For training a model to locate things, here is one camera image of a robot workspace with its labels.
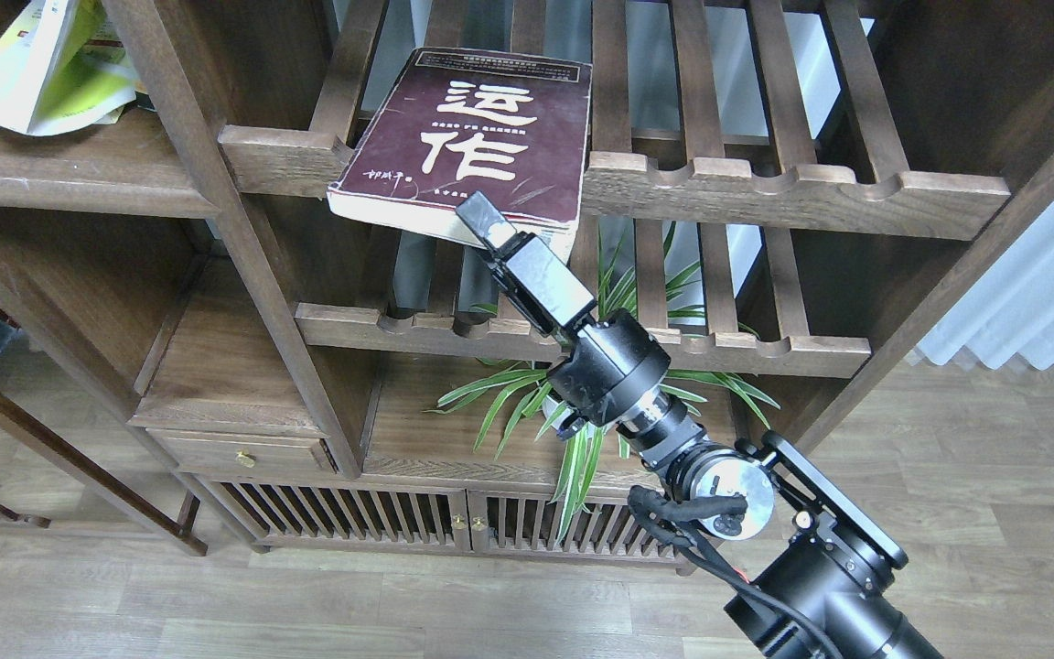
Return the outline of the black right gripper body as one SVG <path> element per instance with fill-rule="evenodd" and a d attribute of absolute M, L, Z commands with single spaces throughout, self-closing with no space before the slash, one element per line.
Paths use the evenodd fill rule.
<path fill-rule="evenodd" d="M 482 258 L 503 292 L 565 350 L 548 372 L 553 396 L 570 408 L 559 435 L 618 423 L 628 442 L 671 437 L 672 399 L 660 388 L 671 358 L 660 343 L 626 309 L 591 317 L 597 303 L 588 289 L 534 234 L 510 233 L 484 244 Z"/>

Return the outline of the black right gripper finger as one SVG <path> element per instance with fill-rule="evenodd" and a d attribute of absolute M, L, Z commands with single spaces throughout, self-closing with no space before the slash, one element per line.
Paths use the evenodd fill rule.
<path fill-rule="evenodd" d="M 511 257 L 522 246 L 515 226 L 507 221 L 492 201 L 480 191 L 461 201 L 455 208 L 455 214 L 493 257 Z"/>

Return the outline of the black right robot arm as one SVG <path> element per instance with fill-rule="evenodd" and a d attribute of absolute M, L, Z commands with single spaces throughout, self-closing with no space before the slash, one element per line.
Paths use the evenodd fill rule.
<path fill-rule="evenodd" d="M 457 216 L 522 315 L 559 341 L 544 408 L 557 434 L 617 429 L 659 491 L 633 485 L 632 520 L 658 543 L 735 590 L 726 613 L 767 658 L 937 658 L 884 593 L 907 565 L 902 546 L 796 449 L 767 431 L 719 445 L 662 390 L 670 358 L 628 311 L 597 301 L 535 234 L 473 193 Z"/>

